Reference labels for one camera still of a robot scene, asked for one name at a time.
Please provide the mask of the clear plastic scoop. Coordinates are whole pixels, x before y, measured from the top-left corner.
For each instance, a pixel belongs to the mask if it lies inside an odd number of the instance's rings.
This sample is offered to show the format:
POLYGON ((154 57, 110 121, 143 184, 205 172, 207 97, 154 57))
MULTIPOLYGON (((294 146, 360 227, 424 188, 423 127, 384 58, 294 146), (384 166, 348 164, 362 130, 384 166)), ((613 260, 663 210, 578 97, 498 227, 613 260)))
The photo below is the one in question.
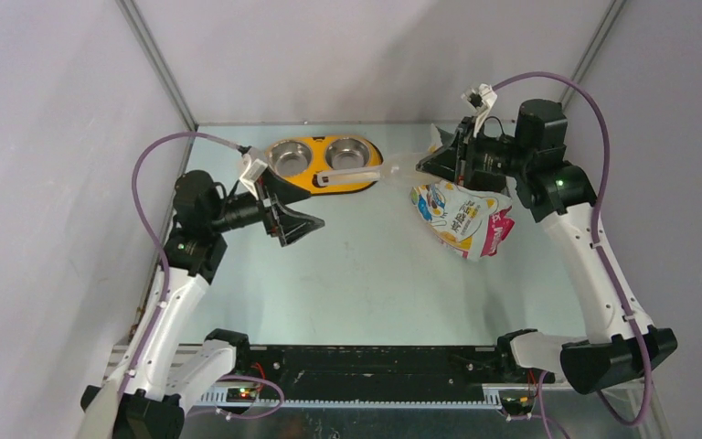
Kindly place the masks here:
POLYGON ((396 154, 387 157, 381 165, 326 170, 316 174, 319 187, 366 184, 384 181, 401 187, 418 187, 438 183, 441 179, 416 169, 426 153, 396 154))

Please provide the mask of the yellow double pet bowl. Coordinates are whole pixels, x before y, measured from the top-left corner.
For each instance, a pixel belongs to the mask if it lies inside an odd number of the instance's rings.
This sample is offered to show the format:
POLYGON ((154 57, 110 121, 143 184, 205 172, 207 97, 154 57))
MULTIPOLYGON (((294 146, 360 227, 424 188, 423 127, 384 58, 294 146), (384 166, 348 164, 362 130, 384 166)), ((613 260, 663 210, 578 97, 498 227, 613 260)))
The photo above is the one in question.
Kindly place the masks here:
POLYGON ((315 196, 353 194, 374 185, 366 182, 320 187, 314 182, 318 173, 383 162, 383 155, 373 143, 351 134, 286 138, 272 144, 265 155, 277 176, 315 196))

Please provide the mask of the pet food bag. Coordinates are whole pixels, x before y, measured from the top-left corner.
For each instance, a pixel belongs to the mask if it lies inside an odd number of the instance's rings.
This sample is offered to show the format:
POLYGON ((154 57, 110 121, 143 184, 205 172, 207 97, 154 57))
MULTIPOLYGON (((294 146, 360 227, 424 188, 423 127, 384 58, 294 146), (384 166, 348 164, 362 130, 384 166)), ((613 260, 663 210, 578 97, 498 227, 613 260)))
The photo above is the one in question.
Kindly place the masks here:
POLYGON ((496 255, 515 226, 506 188, 500 193, 471 191, 441 180, 413 187, 409 196, 438 242, 468 261, 496 255))

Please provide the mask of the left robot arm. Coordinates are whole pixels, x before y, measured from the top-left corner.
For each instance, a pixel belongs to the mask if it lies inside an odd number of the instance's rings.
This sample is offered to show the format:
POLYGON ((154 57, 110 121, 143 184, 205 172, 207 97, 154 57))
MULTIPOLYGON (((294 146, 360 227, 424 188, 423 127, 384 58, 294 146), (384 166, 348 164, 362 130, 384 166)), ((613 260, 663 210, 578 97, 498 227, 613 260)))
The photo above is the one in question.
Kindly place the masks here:
POLYGON ((249 339, 214 330, 180 367, 172 367, 179 337, 208 292, 228 248, 227 231, 260 223, 281 246, 324 226, 317 217, 290 209, 311 196, 269 169, 255 177, 252 192, 232 195, 202 170, 175 183, 175 226, 158 245, 154 290, 131 344, 109 378, 83 393, 79 438, 177 438, 187 414, 216 382, 247 380, 252 369, 249 339))

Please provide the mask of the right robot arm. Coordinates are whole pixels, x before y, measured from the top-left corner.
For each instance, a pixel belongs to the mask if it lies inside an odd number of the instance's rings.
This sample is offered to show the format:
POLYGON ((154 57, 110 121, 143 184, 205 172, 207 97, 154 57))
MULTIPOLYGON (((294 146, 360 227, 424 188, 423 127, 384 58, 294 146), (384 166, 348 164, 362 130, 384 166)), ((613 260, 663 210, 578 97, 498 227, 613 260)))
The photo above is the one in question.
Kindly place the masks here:
POLYGON ((675 352, 674 332, 658 328, 624 279, 601 223, 600 201, 586 173, 565 157, 568 120, 558 102, 520 105, 513 135, 491 137, 473 117, 417 169, 471 190, 498 188, 513 178, 524 208, 541 226, 567 269, 585 326, 582 337, 522 329, 501 336, 498 376, 522 380, 531 369, 563 376, 591 394, 631 381, 650 383, 675 352))

